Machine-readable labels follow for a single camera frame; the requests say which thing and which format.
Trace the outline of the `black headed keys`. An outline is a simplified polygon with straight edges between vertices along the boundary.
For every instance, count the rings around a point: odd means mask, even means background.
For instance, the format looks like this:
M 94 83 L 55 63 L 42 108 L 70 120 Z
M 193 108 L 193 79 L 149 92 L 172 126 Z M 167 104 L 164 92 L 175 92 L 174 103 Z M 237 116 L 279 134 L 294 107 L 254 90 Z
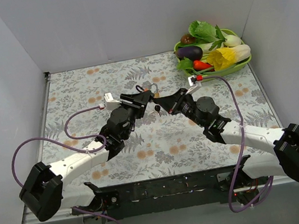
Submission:
M 155 112 L 158 114 L 158 116 L 161 116 L 161 106 L 160 105 L 155 105 L 154 107 Z

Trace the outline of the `brass padlock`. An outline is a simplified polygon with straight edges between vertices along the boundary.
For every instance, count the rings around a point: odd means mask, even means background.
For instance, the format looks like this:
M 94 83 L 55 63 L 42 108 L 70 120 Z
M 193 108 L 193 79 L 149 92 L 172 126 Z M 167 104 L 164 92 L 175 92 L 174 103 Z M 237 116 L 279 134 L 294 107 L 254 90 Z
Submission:
M 152 83 L 150 86 L 149 86 L 149 89 L 150 91 L 152 91 L 152 93 L 154 94 L 154 98 L 159 98 L 160 96 L 160 92 L 158 90 L 158 84 L 156 83 Z

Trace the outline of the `orange black padlock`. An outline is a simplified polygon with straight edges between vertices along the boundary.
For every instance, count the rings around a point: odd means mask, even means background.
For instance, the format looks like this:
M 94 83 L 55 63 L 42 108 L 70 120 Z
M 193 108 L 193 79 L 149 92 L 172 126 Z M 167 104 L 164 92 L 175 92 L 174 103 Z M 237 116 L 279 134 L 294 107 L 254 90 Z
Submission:
M 151 84 L 147 84 L 147 85 L 144 85 L 144 86 L 141 86 L 141 85 L 136 85 L 136 86 L 135 86 L 135 89 L 136 89 L 139 93 L 148 91 L 148 90 L 150 90 L 150 88 L 151 88 Z

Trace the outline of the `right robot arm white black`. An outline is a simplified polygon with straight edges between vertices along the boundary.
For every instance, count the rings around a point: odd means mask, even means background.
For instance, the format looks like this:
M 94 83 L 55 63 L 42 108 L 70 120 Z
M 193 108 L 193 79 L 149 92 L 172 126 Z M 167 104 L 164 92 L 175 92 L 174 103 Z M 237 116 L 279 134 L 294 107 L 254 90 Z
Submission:
M 249 186 L 255 179 L 266 176 L 287 176 L 299 182 L 299 125 L 290 124 L 280 129 L 243 126 L 221 116 L 220 108 L 211 97 L 194 100 L 187 89 L 156 98 L 154 103 L 170 115 L 183 114 L 203 127 L 204 136 L 211 142 L 244 145 L 264 151 L 264 156 L 250 156 L 234 174 L 241 186 Z

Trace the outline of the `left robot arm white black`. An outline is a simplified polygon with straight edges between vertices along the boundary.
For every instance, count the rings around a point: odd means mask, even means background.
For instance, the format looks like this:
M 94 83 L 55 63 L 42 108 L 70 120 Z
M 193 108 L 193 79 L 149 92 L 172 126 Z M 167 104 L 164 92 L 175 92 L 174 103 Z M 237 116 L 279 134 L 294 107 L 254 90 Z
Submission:
M 106 163 L 121 150 L 124 142 L 135 130 L 135 122 L 144 116 L 147 104 L 154 98 L 150 90 L 137 94 L 122 94 L 114 100 L 105 94 L 105 108 L 111 110 L 110 118 L 92 135 L 93 141 L 83 149 L 74 148 L 74 154 L 45 165 L 36 163 L 24 183 L 19 198 L 41 222 L 49 220 L 60 208 L 84 206 L 91 212 L 102 207 L 102 197 L 90 186 L 71 187 L 70 183 L 94 166 Z

